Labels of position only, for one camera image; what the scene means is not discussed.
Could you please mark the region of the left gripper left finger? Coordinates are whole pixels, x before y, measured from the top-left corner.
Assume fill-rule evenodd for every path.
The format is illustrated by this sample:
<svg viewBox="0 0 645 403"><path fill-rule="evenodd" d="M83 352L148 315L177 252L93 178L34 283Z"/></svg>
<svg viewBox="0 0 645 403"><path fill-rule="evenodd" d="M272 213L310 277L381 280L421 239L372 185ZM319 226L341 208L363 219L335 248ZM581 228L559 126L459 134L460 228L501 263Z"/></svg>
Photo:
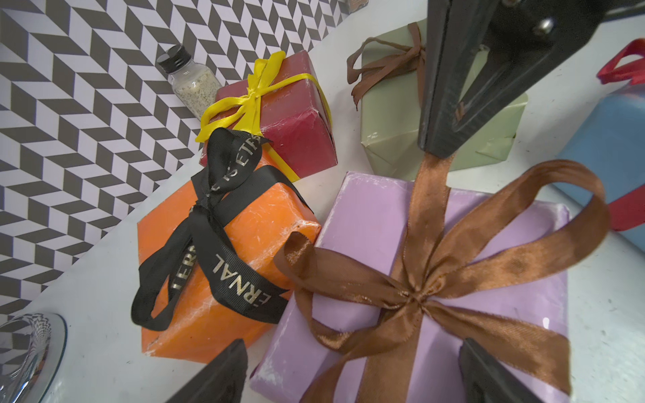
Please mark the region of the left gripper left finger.
<svg viewBox="0 0 645 403"><path fill-rule="evenodd" d="M236 339L167 402L240 403L247 369L245 343Z"/></svg>

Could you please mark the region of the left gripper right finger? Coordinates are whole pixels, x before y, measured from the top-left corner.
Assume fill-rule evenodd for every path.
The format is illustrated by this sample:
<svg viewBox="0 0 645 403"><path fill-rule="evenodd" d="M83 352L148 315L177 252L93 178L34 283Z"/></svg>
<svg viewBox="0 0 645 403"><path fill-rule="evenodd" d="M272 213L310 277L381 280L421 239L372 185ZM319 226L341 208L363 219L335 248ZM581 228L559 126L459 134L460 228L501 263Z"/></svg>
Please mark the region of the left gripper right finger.
<svg viewBox="0 0 645 403"><path fill-rule="evenodd" d="M463 342L459 366L468 403L542 402L475 339Z"/></svg>

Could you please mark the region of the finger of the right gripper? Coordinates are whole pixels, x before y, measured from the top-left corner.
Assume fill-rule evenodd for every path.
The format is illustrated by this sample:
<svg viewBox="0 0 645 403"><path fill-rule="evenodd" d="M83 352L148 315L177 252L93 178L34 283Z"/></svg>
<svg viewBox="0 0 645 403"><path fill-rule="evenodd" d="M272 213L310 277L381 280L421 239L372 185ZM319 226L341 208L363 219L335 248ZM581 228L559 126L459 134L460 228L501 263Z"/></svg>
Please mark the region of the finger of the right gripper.
<svg viewBox="0 0 645 403"><path fill-rule="evenodd" d="M498 112L642 1L428 2L419 148L452 156Z"/></svg>

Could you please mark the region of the brown ribbon of purple box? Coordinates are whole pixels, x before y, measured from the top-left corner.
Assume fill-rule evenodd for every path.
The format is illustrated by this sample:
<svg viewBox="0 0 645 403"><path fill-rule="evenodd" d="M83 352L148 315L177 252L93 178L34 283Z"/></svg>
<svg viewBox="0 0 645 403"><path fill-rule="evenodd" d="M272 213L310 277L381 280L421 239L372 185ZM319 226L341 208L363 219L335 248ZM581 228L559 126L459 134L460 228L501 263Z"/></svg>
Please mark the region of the brown ribbon of purple box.
<svg viewBox="0 0 645 403"><path fill-rule="evenodd" d="M431 317L459 339L475 339L493 357L569 394L570 344L564 335L509 317L448 307L448 299L522 285L567 270L606 238L611 214L601 180L580 163L540 163L446 228L446 184L450 162L427 154L413 188L406 233L387 277L386 296L369 286L370 267L330 250L318 250L291 233L276 254L277 268L296 286L294 297L312 335L340 353L339 361L307 388L305 402L334 399L344 366L367 359L357 396L360 402L403 402L407 398L421 325ZM560 230L485 260L480 252L534 202L548 184L562 182L591 193L588 204ZM339 332L312 315L315 295L380 310L374 326Z"/></svg>

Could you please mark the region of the blue gift box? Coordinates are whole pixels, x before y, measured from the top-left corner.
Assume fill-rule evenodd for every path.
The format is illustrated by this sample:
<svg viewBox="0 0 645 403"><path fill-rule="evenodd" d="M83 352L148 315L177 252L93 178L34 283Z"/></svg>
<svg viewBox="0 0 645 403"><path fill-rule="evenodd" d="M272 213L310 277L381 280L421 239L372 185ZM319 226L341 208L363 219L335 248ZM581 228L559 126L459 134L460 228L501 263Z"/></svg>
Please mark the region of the blue gift box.
<svg viewBox="0 0 645 403"><path fill-rule="evenodd" d="M644 85L603 97L558 154L602 182L611 228L644 249Z"/></svg>

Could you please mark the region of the purple gift box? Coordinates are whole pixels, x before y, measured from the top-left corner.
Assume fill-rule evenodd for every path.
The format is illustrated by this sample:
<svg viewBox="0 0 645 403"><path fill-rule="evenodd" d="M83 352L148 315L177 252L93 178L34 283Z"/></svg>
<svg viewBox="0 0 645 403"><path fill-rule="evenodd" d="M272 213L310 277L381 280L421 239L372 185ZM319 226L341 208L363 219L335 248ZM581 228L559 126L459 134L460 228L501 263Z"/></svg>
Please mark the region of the purple gift box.
<svg viewBox="0 0 645 403"><path fill-rule="evenodd" d="M334 206L317 239L318 250L331 250L370 267L377 274L369 286L389 296L387 282L406 229L413 190L409 181L351 172L344 178ZM560 203L536 201L496 235L480 252L485 259L531 243L570 220ZM524 285L448 299L448 307L509 317L560 334L568 332L568 276L559 273ZM380 310L315 295L312 315L339 332L376 325ZM463 402L465 387L459 365L462 342L430 317L423 319L408 390L411 402ZM250 376L253 391L275 402L298 402L310 384L339 361L339 354L312 335L297 304L290 302L265 356Z"/></svg>

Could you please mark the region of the red ribbon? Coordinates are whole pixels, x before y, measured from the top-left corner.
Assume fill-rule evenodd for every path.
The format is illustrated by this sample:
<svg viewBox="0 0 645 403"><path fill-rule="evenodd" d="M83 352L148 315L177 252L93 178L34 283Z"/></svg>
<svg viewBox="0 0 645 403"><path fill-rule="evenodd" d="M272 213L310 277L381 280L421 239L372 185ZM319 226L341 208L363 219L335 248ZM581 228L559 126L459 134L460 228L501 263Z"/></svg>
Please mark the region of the red ribbon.
<svg viewBox="0 0 645 403"><path fill-rule="evenodd" d="M644 38L630 42L597 73L602 84L629 81L644 84ZM611 228L625 232L644 224L644 185L609 204Z"/></svg>

